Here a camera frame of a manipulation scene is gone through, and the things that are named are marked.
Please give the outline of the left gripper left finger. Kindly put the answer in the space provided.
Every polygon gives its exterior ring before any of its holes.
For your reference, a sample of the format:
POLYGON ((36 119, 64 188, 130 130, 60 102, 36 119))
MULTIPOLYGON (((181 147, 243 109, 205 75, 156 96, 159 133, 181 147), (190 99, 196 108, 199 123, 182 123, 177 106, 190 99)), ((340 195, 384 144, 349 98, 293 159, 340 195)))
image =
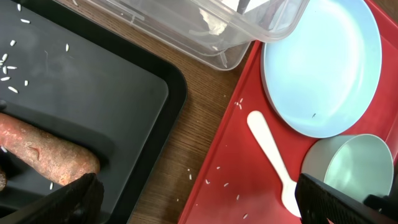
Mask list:
POLYGON ((92 224, 103 203, 104 186, 94 173, 1 218, 2 224, 92 224))

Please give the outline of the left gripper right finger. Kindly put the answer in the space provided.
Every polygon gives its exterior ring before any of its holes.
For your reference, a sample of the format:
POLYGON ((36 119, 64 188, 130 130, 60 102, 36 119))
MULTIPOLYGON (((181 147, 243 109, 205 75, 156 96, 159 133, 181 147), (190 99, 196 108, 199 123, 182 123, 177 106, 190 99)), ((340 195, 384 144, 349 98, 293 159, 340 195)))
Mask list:
POLYGON ((397 224, 397 202, 389 197, 358 202, 308 174, 300 174, 295 198, 302 224, 397 224))

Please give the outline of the orange carrot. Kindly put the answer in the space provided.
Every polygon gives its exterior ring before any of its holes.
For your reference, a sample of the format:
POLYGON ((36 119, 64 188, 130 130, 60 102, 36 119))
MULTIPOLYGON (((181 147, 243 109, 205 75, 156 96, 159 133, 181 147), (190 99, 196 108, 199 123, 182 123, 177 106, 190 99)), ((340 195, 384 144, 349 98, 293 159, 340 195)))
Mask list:
POLYGON ((99 159, 88 149, 3 113, 1 147, 59 185, 100 171, 99 159))

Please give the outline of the light green bowl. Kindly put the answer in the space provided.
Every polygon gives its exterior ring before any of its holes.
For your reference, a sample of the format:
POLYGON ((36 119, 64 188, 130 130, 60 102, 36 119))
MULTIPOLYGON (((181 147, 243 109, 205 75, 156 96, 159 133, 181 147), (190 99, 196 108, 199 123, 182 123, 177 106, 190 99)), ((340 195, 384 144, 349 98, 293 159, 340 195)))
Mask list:
POLYGON ((389 195, 394 164, 380 137, 340 135, 317 141, 307 152, 301 172, 363 202, 368 195, 389 195))

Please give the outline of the dark food scrap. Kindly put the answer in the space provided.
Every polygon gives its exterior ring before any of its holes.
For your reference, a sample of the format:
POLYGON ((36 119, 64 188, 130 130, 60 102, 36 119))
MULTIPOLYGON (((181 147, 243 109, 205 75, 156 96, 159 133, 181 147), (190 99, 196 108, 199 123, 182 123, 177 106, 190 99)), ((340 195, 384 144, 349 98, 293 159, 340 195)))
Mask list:
POLYGON ((6 173, 1 169, 0 170, 0 191, 3 191, 3 189, 7 185, 7 177, 6 173))

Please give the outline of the large light blue plate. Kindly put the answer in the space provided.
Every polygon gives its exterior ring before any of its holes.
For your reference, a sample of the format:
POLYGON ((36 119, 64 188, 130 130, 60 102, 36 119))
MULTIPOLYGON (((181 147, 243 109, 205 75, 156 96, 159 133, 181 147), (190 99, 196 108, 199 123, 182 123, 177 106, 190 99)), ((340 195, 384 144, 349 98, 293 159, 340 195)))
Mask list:
POLYGON ((381 76, 376 20, 363 0, 310 1, 295 30, 262 50, 262 79, 295 131, 328 138, 365 113, 381 76))

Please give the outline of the white rice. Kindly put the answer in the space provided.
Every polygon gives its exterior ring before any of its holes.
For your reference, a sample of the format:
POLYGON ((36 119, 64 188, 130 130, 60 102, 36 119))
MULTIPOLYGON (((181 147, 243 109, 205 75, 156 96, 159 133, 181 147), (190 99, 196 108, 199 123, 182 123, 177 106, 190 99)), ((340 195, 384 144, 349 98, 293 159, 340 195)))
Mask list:
POLYGON ((47 78, 50 61, 71 58, 70 40, 48 29, 64 28, 34 13, 20 1, 1 1, 1 87, 20 94, 40 76, 47 78))

